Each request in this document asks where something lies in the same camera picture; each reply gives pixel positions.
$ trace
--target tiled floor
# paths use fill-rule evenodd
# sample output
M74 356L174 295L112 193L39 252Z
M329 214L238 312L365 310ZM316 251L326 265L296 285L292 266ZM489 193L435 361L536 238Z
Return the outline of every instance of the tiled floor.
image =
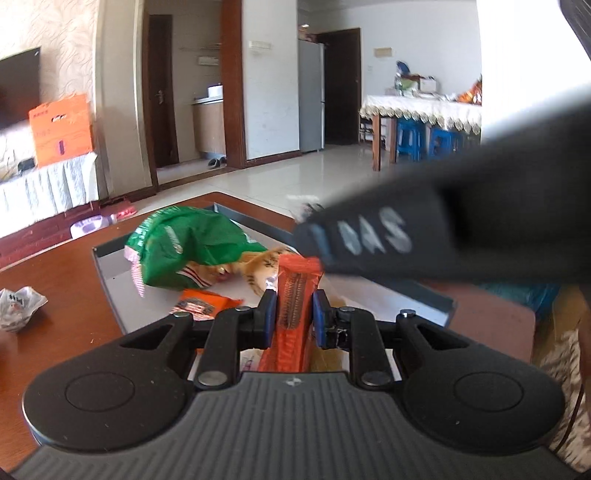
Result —
M139 213L146 213L205 193L222 192L290 215L288 195L317 196L326 205L392 174L387 155L382 157L381 172L372 171L371 159L370 145L328 145L319 153L237 170L165 190L135 206Z
M209 171L212 168L207 166L209 160L189 160L169 167L158 169L158 183L160 185L168 183L169 181L180 180L191 175L197 175L204 171Z

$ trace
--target television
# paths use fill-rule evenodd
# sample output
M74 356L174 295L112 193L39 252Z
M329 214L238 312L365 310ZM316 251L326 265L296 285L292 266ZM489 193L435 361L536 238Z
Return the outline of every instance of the television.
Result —
M0 129L28 120L40 105L40 58L34 48L0 60Z

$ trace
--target red item on floor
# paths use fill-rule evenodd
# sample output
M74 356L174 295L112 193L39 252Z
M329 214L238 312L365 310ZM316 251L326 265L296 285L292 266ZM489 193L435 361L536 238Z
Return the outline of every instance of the red item on floor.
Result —
M125 219L133 217L136 213L138 213L138 209L135 208L134 206L131 206L129 208L126 208L125 210L121 210L120 212L117 212L115 214L115 220L117 222L120 222L121 220L125 220Z
M298 254L279 256L277 323L259 372L306 372L310 368L312 294L323 271L320 260Z

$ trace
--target green snack bag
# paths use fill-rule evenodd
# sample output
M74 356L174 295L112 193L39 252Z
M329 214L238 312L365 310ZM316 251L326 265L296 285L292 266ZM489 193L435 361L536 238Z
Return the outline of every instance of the green snack bag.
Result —
M150 215L131 234L125 258L141 296L144 286L208 288L231 271L244 252L267 249L251 240L221 213L193 207L166 207Z

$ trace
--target dining table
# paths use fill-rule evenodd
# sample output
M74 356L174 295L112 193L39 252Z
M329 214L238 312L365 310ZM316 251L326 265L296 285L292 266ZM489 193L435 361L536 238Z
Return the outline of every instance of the dining table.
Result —
M440 95L430 98L406 95L368 95L363 100L359 114L363 118L372 120L374 131L372 168L374 171L380 171L382 168L381 132L382 118L384 117L392 119L387 135L390 163L396 162L397 125L400 118L475 135L480 134L482 127L482 106L449 101Z

